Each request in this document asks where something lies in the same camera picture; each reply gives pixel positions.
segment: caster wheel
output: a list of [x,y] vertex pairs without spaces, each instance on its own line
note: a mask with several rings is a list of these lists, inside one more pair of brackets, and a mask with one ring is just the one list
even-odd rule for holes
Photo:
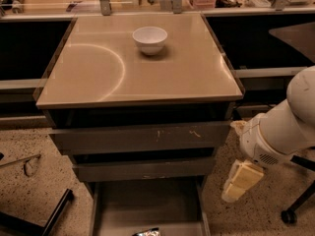
[[293,210],[287,209],[282,212],[282,220],[285,224],[294,224],[297,221],[297,217]]

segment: speckled floor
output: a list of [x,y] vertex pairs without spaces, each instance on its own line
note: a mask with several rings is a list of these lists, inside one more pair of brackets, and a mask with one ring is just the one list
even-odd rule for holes
[[[0,151],[5,154],[0,164],[41,154],[39,160],[32,161],[30,177],[25,175],[22,163],[0,168],[0,210],[43,226],[68,188],[75,199],[66,206],[51,235],[89,235],[93,200],[77,180],[70,160],[60,155],[50,140],[49,128],[35,128],[39,122],[31,120],[27,129],[23,121],[5,125],[0,122]],[[314,151],[303,154],[315,159]],[[280,218],[281,211],[313,182],[314,172],[283,164],[270,170],[238,202],[228,204],[221,199],[221,190],[235,158],[241,158],[241,154],[237,136],[231,130],[203,192],[212,235],[315,235],[315,197],[297,211],[296,225],[287,226]],[[0,228],[2,235],[10,234]]]

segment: concrete floor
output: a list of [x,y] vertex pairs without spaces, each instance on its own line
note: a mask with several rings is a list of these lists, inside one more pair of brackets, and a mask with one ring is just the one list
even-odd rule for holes
[[[27,126],[24,121],[0,125],[0,151],[5,154],[1,164],[41,154],[40,159],[31,161],[31,177],[24,174],[22,163],[0,169],[0,210],[43,226],[68,188],[75,199],[66,206],[51,235],[89,235],[93,199],[77,180],[70,160],[60,155],[50,140],[49,128],[38,125],[41,121],[30,120]],[[314,151],[302,154],[315,160]],[[231,130],[203,191],[212,235],[315,235],[315,197],[297,211],[296,225],[287,226],[280,217],[281,211],[314,181],[314,172],[291,163],[277,166],[239,201],[229,204],[221,199],[221,191],[235,158],[242,155]],[[4,235],[11,234],[0,228],[0,236]]]

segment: white bowl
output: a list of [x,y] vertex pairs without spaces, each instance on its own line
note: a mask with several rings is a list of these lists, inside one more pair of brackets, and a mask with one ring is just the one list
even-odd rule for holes
[[143,53],[155,55],[164,48],[167,32],[161,28],[145,27],[136,29],[132,36]]

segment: black chair leg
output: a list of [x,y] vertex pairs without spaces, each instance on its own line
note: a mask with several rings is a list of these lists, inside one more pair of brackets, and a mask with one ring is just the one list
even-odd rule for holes
[[295,211],[302,206],[315,193],[315,181],[307,190],[290,206],[282,211],[282,220],[285,224],[293,224],[297,221]]

